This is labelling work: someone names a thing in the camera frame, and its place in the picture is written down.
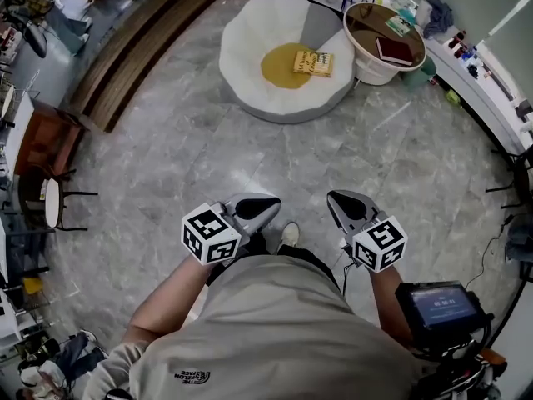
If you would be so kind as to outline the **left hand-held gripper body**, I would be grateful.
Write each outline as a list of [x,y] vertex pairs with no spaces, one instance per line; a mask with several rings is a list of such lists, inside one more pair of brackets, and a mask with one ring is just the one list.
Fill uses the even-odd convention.
[[250,234],[237,220],[236,204],[205,202],[182,218],[181,242],[201,265],[236,258],[250,242]]

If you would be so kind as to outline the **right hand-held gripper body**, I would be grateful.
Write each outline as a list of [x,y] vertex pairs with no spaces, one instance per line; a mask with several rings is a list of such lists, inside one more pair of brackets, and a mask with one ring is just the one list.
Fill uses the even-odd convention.
[[345,236],[346,253],[357,267],[380,273],[404,256],[407,234],[394,216],[378,212]]

